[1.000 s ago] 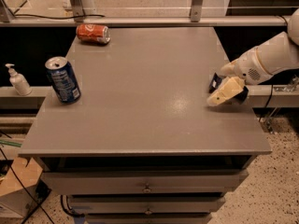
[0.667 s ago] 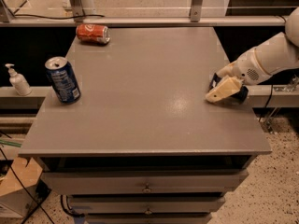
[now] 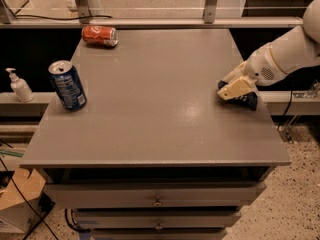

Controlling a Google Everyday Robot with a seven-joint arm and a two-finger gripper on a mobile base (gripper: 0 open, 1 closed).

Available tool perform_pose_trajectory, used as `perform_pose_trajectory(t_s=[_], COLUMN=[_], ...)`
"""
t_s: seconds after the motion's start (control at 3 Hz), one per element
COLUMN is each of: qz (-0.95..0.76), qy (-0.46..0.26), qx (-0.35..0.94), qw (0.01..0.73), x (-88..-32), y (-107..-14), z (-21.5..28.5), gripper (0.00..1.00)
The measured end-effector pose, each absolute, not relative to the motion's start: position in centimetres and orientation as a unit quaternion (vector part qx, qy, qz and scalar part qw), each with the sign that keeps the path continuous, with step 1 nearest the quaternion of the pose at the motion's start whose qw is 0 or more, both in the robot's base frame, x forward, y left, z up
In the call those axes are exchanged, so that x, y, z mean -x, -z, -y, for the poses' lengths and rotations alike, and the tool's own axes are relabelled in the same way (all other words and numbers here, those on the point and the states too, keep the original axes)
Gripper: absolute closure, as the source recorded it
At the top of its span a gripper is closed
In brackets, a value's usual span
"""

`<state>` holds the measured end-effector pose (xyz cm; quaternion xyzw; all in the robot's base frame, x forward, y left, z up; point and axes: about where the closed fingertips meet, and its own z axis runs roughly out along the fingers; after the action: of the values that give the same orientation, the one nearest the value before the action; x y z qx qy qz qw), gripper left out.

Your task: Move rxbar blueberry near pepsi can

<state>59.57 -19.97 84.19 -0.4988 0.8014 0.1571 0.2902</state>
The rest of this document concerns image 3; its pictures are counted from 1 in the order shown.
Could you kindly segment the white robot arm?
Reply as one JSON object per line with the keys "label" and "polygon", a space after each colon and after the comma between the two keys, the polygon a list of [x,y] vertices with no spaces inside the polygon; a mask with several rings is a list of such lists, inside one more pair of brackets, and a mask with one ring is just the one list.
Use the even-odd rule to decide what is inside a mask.
{"label": "white robot arm", "polygon": [[297,26],[269,42],[218,83],[223,100],[253,93],[257,86],[273,85],[289,74],[320,64],[320,0],[310,3]]}

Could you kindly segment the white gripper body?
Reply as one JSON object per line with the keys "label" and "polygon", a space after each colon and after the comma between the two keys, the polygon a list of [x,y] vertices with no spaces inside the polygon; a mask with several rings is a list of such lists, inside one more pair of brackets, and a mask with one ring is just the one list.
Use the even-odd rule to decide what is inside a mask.
{"label": "white gripper body", "polygon": [[265,44],[250,55],[246,60],[244,72],[254,79],[258,86],[270,86],[287,77],[273,60],[271,43]]}

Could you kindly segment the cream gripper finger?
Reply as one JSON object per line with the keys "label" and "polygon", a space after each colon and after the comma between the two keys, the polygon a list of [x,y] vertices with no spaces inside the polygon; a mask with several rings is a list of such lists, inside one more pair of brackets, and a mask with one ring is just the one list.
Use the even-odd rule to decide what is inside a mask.
{"label": "cream gripper finger", "polygon": [[245,73],[245,66],[246,66],[246,61],[242,62],[240,65],[238,65],[236,68],[234,68],[229,74],[227,74],[222,81],[229,84],[240,77],[243,77],[246,75]]}
{"label": "cream gripper finger", "polygon": [[248,76],[240,76],[229,82],[224,80],[218,83],[217,94],[223,100],[231,100],[251,93],[255,89],[255,79]]}

